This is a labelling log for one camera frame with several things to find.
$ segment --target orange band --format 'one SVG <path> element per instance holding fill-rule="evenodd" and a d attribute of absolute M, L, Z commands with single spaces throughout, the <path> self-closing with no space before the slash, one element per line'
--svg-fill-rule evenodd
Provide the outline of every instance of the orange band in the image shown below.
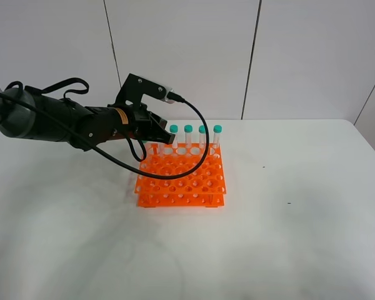
<path fill-rule="evenodd" d="M 122 124 L 128 124 L 128 117 L 126 116 L 126 113 L 121 108 L 115 108 L 114 109 L 118 112 L 119 116 L 121 117 Z"/>

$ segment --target black cable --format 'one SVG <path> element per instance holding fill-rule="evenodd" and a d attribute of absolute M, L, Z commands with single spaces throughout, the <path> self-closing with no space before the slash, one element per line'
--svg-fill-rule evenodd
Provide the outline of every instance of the black cable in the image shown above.
<path fill-rule="evenodd" d="M 147 151 L 146 151 L 146 147 L 144 147 L 144 144 L 143 144 L 142 140 L 141 140 L 141 139 L 137 139 L 137 142 L 139 143 L 139 145 L 140 145 L 140 147 L 141 147 L 141 149 L 142 149 L 142 152 L 143 152 L 143 158 L 140 158 L 140 157 L 136 154 L 135 148 L 134 148 L 134 146 L 133 146 L 133 144 L 132 144 L 132 141 L 131 141 L 131 138 L 128 136 L 128 134 L 127 134 L 126 132 L 122 132 L 122 131 L 121 131 L 121 133 L 122 133 L 122 135 L 125 137 L 127 143 L 129 144 L 129 148 L 130 148 L 130 150 L 131 150 L 131 152 L 132 152 L 133 157 L 134 157 L 138 162 L 140 162 L 140 163 L 141 163 L 142 161 L 144 161 L 144 160 L 147 158 L 148 153 L 147 153 Z"/>
<path fill-rule="evenodd" d="M 22 84 L 20 82 L 17 82 L 17 85 L 19 86 L 20 89 L 22 88 Z M 36 108 L 36 107 L 34 107 L 34 106 L 32 106 L 28 103 L 22 102 L 19 99 L 15 99 L 13 97 L 10 97 L 8 95 L 0 93 L 0 98 L 11 101 L 11 102 L 16 103 L 18 105 L 21 105 L 24 108 L 28 108 L 31 111 L 33 111 L 37 114 L 41 114 L 42 116 L 45 116 L 46 118 L 50 119 L 53 123 L 55 123 L 61 129 L 65 130 L 67 133 L 74 136 L 75 138 L 78 138 L 85 145 L 89 146 L 91 149 L 93 149 L 94 151 L 96 151 L 101 156 L 105 157 L 106 159 L 112 161 L 114 164 L 117 164 L 118 166 L 121 166 L 121 167 L 123 167 L 123 168 L 125 168 L 125 169 L 127 169 L 127 170 L 129 170 L 133 173 L 138 174 L 138 175 L 142 175 L 142 176 L 146 176 L 146 177 L 154 178 L 154 179 L 161 179 L 161 180 L 179 179 L 179 178 L 182 178 L 182 177 L 185 177 L 187 175 L 192 174 L 195 170 L 197 170 L 198 168 L 201 167 L 201 165 L 203 164 L 204 160 L 206 159 L 208 151 L 209 151 L 210 138 L 209 138 L 209 131 L 208 131 L 208 126 L 207 126 L 206 120 L 204 120 L 203 115 L 190 102 L 186 101 L 185 99 L 183 99 L 179 95 L 177 95 L 177 96 L 178 96 L 178 99 L 175 99 L 175 101 L 177 101 L 179 103 L 185 103 L 186 105 L 188 105 L 199 116 L 200 120 L 202 121 L 204 129 L 206 131 L 206 147 L 204 148 L 204 153 L 203 153 L 200 161 L 192 169 L 190 169 L 190 170 L 188 170 L 184 173 L 177 174 L 177 175 L 163 176 L 163 175 L 157 175 L 157 174 L 144 172 L 140 169 L 136 169 L 135 167 L 132 167 L 132 166 L 126 164 L 125 162 L 122 162 L 122 161 L 116 159 L 114 156 L 111 156 L 106 151 L 103 151 L 102 149 L 98 148 L 97 146 L 91 144 L 85 137 L 81 136 L 80 134 L 73 131 L 72 129 L 69 129 L 66 125 L 64 125 L 64 123 L 62 123 L 61 121 L 59 121 L 55 117 L 51 116 L 50 114 L 48 114 L 46 111 L 42 111 L 41 109 Z"/>
<path fill-rule="evenodd" d="M 12 83 L 10 83 L 6 89 L 11 89 L 13 88 L 14 86 L 17 86 L 18 89 L 17 89 L 17 94 L 16 94 L 16 99 L 20 99 L 21 96 L 23 95 L 23 89 L 24 89 L 24 86 L 22 84 L 21 81 L 14 81 Z M 11 109 L 13 108 L 14 106 L 14 103 L 13 102 L 10 102 L 8 103 L 8 101 L 5 101 L 2 99 L 2 107 L 1 109 L 3 110 L 3 112 L 1 113 L 1 120 L 0 120 L 0 125 L 1 123 L 4 122 L 4 120 L 7 119 L 8 115 L 10 114 L 11 112 Z"/>

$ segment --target black strap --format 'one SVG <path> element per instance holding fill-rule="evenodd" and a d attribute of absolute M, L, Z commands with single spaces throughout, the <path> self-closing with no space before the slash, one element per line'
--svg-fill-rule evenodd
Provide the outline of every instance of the black strap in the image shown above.
<path fill-rule="evenodd" d="M 52 86 L 49 86 L 45 89 L 37 89 L 36 87 L 26 86 L 25 90 L 35 95 L 43 95 L 43 94 L 49 94 L 51 92 L 57 91 L 58 89 L 65 88 L 66 86 L 70 86 L 71 84 L 74 84 L 74 83 L 83 84 L 85 89 L 67 89 L 64 93 L 64 98 L 67 98 L 66 97 L 67 93 L 84 95 L 89 92 L 89 84 L 85 80 L 81 78 L 77 78 L 77 77 L 73 77 L 73 78 L 60 81 L 59 83 L 53 84 Z"/>

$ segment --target rack hole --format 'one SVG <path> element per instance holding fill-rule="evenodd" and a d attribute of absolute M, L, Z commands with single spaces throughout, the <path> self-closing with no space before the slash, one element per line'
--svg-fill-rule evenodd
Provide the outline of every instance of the rack hole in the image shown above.
<path fill-rule="evenodd" d="M 210 156 L 210 157 L 208 158 L 208 162 L 209 162 L 210 164 L 215 164 L 215 163 L 217 162 L 217 159 L 216 159 L 214 156 Z"/>
<path fill-rule="evenodd" d="M 192 149 L 190 149 L 190 153 L 193 154 L 193 155 L 199 155 L 200 154 L 200 148 L 193 147 Z"/>
<path fill-rule="evenodd" d="M 176 181 L 176 185 L 180 186 L 180 187 L 183 187 L 183 186 L 186 185 L 186 181 L 183 180 L 183 179 L 180 179 L 180 180 Z"/>
<path fill-rule="evenodd" d="M 215 188 L 216 186 L 218 186 L 218 182 L 216 180 L 210 179 L 207 181 L 207 185 L 211 188 Z"/>
<path fill-rule="evenodd" d="M 162 175 L 171 175 L 172 171 L 173 170 L 170 167 L 163 167 L 160 170 L 160 174 L 162 174 Z"/>
<path fill-rule="evenodd" d="M 162 180 L 162 181 L 160 181 L 160 186 L 162 186 L 164 188 L 168 187 L 170 184 L 171 183 L 168 180 Z"/>
<path fill-rule="evenodd" d="M 153 157 L 153 158 L 151 159 L 151 163 L 152 163 L 152 164 L 158 164 L 158 163 L 159 163 L 159 159 L 158 159 L 158 157 Z"/>
<path fill-rule="evenodd" d="M 166 154 L 166 155 L 170 155 L 170 154 L 172 154 L 174 152 L 174 149 L 173 148 L 165 148 L 164 149 L 164 153 Z"/>
<path fill-rule="evenodd" d="M 179 164 L 180 166 L 183 166 L 184 164 L 186 164 L 186 162 L 187 162 L 187 160 L 184 159 L 183 157 L 180 157 L 180 158 L 178 159 L 178 164 Z"/>
<path fill-rule="evenodd" d="M 201 175 L 201 173 L 203 173 L 203 171 L 201 169 L 197 169 L 193 172 L 193 175 L 197 176 L 197 175 Z"/>
<path fill-rule="evenodd" d="M 165 165 L 170 166 L 173 163 L 173 160 L 170 157 L 165 159 Z"/>
<path fill-rule="evenodd" d="M 156 169 L 154 169 L 153 167 L 150 167 L 147 171 L 148 173 L 157 174 Z"/>
<path fill-rule="evenodd" d="M 182 174 L 182 173 L 184 173 L 186 171 L 186 169 L 184 168 L 184 167 L 177 167 L 176 169 L 175 169 L 175 173 L 176 174 Z"/>
<path fill-rule="evenodd" d="M 176 152 L 180 155 L 186 154 L 186 148 L 180 147 Z"/>
<path fill-rule="evenodd" d="M 200 179 L 193 179 L 192 180 L 192 186 L 194 186 L 195 188 L 198 188 L 202 184 L 203 184 L 203 182 Z"/>
<path fill-rule="evenodd" d="M 216 173 L 215 170 L 212 169 L 212 168 L 207 169 L 207 171 L 206 171 L 206 174 L 207 174 L 208 176 L 214 175 L 215 173 Z"/>

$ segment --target robotic arm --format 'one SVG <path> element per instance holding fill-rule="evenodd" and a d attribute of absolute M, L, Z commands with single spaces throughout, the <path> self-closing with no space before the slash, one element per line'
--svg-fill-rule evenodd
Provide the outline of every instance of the robotic arm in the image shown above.
<path fill-rule="evenodd" d="M 62 99 L 45 96 L 74 83 L 83 84 L 85 89 L 69 89 Z M 13 82 L 0 93 L 0 131 L 10 138 L 68 142 L 72 147 L 83 151 L 93 149 L 132 172 L 155 179 L 187 176 L 204 162 L 209 146 L 207 124 L 201 113 L 181 96 L 173 93 L 172 89 L 129 74 L 115 103 L 107 107 L 84 107 L 66 96 L 67 93 L 86 94 L 88 91 L 89 84 L 79 78 L 70 78 L 46 89 L 31 86 L 23 89 L 20 82 Z M 175 135 L 165 130 L 167 121 L 148 111 L 147 105 L 141 102 L 143 94 L 167 103 L 185 103 L 203 121 L 206 128 L 206 148 L 200 162 L 191 170 L 173 176 L 150 174 L 118 161 L 97 147 L 108 140 L 126 139 L 135 159 L 142 161 L 146 158 L 143 141 L 172 144 Z M 142 147 L 143 158 L 136 154 L 131 139 L 136 139 Z"/>

